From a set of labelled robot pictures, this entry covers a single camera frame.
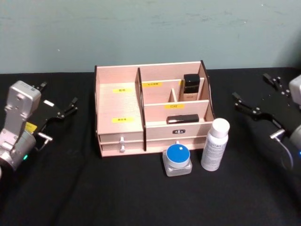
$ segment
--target wooden panel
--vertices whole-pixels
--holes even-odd
[[[198,117],[203,119],[208,104],[208,100],[199,100],[144,105],[145,120],[146,122],[166,121],[168,116],[181,114],[198,114]]]
[[[161,143],[158,141],[152,142],[154,146],[148,147],[147,151],[145,152],[142,148],[138,149],[127,149],[125,152],[121,153],[119,150],[106,150],[102,152],[102,157],[109,157],[109,156],[127,156],[133,154],[152,154],[152,153],[161,153],[166,150],[169,145],[160,145]],[[196,149],[202,149],[205,146],[205,142],[197,143],[197,144],[186,144],[187,148],[191,151]]]
[[[174,88],[171,89],[170,97],[169,97],[169,102],[178,102],[178,98],[175,95]]]
[[[179,139],[155,139],[155,140],[147,140],[147,150],[152,151],[155,148],[158,151],[166,150],[170,145],[175,144],[176,141],[179,141],[180,144],[183,145],[203,145],[206,141],[206,136],[202,137],[180,137]]]
[[[183,79],[184,74],[198,73],[199,68],[200,61],[140,66],[142,82],[161,80],[162,78],[166,80]]]
[[[138,67],[135,65],[98,66],[96,68],[101,84],[136,82],[137,70]]]
[[[170,124],[165,126],[147,126],[146,139],[164,139],[164,138],[180,138],[180,137],[199,137],[206,136],[211,128],[212,122],[194,122]],[[184,129],[185,133],[174,134],[174,130]]]
[[[213,121],[214,120],[214,112],[212,111],[213,109],[213,103],[212,103],[212,98],[211,98],[211,88],[210,88],[210,83],[208,81],[208,75],[206,74],[206,68],[205,65],[201,64],[200,70],[199,70],[199,75],[200,77],[204,77],[204,86],[203,86],[203,90],[200,93],[200,99],[206,99],[209,100],[209,106],[208,106],[208,110],[206,112],[206,116],[205,119],[206,121]]]
[[[135,83],[101,84],[97,116],[98,134],[142,132],[137,95]]]
[[[119,142],[121,137],[124,141],[143,140],[143,132],[103,134],[99,137],[101,142]]]
[[[102,155],[103,154],[103,147],[100,144],[100,137],[98,135],[96,135],[96,136],[97,136],[97,140],[98,140],[98,143],[99,143],[100,154]]]
[[[199,119],[199,122],[205,122],[205,119]],[[146,123],[147,127],[151,126],[162,126],[162,125],[167,125],[167,121],[149,121]]]
[[[102,145],[103,147],[103,152],[106,151],[117,151],[119,153],[121,149],[121,144],[110,144],[110,145]],[[140,143],[126,143],[124,144],[125,147],[125,153],[131,149],[138,149],[138,150],[143,150],[143,142]]]
[[[157,86],[149,86],[147,84],[156,84]],[[143,84],[143,101],[144,104],[166,103],[169,101],[171,89],[174,89],[177,99],[180,96],[181,79],[175,80],[158,80],[148,81]]]

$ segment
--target blue lid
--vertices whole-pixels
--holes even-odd
[[[181,144],[171,145],[167,149],[166,155],[170,161],[175,163],[182,163],[190,158],[190,152],[188,148]]]

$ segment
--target black tablecloth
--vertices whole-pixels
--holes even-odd
[[[263,73],[284,83],[291,68],[208,70],[217,117],[231,124],[220,168],[207,172],[201,150],[191,152],[192,173],[169,178],[161,154],[101,158],[95,139],[93,73],[0,75],[0,107],[17,80],[48,81],[42,98],[64,108],[78,97],[79,111],[44,132],[54,137],[0,181],[1,226],[203,225],[299,226],[301,179],[267,161],[275,128],[234,111],[231,93],[256,103],[271,90]],[[0,111],[0,126],[5,119]]]

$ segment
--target drawer knob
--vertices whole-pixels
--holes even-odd
[[[120,152],[125,152],[126,148],[124,147],[124,145],[121,146]]]
[[[119,141],[119,143],[120,143],[121,145],[124,145],[124,144],[125,144],[125,142],[124,142],[124,138],[123,138],[123,137],[121,137],[121,138],[120,138],[120,141]]]

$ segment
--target desk organizer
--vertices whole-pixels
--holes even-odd
[[[183,76],[198,74],[195,101],[181,101]],[[96,135],[101,155],[159,153],[178,141],[204,148],[214,120],[203,61],[96,66]],[[198,114],[199,122],[168,124],[168,116]]]

